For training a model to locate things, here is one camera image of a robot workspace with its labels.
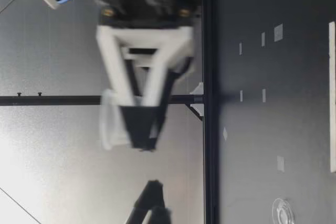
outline transparent plastic cup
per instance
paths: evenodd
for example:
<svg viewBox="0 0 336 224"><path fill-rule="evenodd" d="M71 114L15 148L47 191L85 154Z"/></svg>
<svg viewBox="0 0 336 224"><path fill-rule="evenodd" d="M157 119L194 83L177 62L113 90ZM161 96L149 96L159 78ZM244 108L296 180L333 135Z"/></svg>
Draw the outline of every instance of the transparent plastic cup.
<svg viewBox="0 0 336 224"><path fill-rule="evenodd" d="M116 95L112 90L105 90L101 97L99 131L102 147L110 151L115 146L130 145L128 133L119 106L115 102Z"/></svg>

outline brass screw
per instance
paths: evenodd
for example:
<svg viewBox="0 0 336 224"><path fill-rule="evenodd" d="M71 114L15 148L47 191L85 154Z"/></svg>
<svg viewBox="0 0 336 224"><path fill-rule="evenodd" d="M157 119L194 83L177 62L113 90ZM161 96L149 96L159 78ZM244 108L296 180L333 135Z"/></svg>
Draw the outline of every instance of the brass screw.
<svg viewBox="0 0 336 224"><path fill-rule="evenodd" d="M102 11L102 14L107 17L113 17L115 15L114 11L112 9L104 9Z"/></svg>
<svg viewBox="0 0 336 224"><path fill-rule="evenodd" d="M187 18L190 16L190 11L188 9L181 9L180 16L183 18Z"/></svg>

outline white sticker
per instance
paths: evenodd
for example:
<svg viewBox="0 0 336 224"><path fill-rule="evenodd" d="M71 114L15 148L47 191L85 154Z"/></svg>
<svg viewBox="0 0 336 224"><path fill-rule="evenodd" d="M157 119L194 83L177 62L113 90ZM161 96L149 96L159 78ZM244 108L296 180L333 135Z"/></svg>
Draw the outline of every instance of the white sticker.
<svg viewBox="0 0 336 224"><path fill-rule="evenodd" d="M274 28L274 42L277 42L277 41L282 40L284 38L284 31L283 31L284 27L283 26L284 25L281 24L281 25L276 26Z"/></svg>
<svg viewBox="0 0 336 224"><path fill-rule="evenodd" d="M330 103L330 170L336 173L336 41L335 22L329 23L329 103Z"/></svg>
<svg viewBox="0 0 336 224"><path fill-rule="evenodd" d="M224 127L224 130L223 130L223 137L224 137L224 140L226 141L226 140L227 140L227 131L226 131L226 127Z"/></svg>
<svg viewBox="0 0 336 224"><path fill-rule="evenodd" d="M262 102L266 102L266 89L263 89L263 91L262 91L263 93L263 95L262 95Z"/></svg>
<svg viewBox="0 0 336 224"><path fill-rule="evenodd" d="M278 156L277 161L278 161L278 171L284 173L285 172L285 158Z"/></svg>
<svg viewBox="0 0 336 224"><path fill-rule="evenodd" d="M239 43L239 55L243 54L243 43Z"/></svg>
<svg viewBox="0 0 336 224"><path fill-rule="evenodd" d="M264 47L265 46L265 33L261 34L261 46Z"/></svg>

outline black metal frame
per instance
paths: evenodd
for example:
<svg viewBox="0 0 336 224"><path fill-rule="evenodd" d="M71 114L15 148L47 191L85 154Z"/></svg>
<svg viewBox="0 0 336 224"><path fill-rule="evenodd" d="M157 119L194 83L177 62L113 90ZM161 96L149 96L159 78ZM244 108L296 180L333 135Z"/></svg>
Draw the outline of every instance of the black metal frame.
<svg viewBox="0 0 336 224"><path fill-rule="evenodd" d="M203 0L205 224L219 223L218 1Z"/></svg>
<svg viewBox="0 0 336 224"><path fill-rule="evenodd" d="M73 96L21 96L0 97L0 106L62 106L62 105L100 105L99 95L73 95ZM200 104L203 95L172 95L169 104Z"/></svg>

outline black post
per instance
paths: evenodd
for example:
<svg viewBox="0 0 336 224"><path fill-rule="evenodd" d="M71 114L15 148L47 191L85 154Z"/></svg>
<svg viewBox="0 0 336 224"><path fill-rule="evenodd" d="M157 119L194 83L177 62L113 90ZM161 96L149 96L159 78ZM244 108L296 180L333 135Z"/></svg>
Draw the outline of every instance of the black post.
<svg viewBox="0 0 336 224"><path fill-rule="evenodd" d="M203 0L205 224L219 223L218 0Z"/></svg>

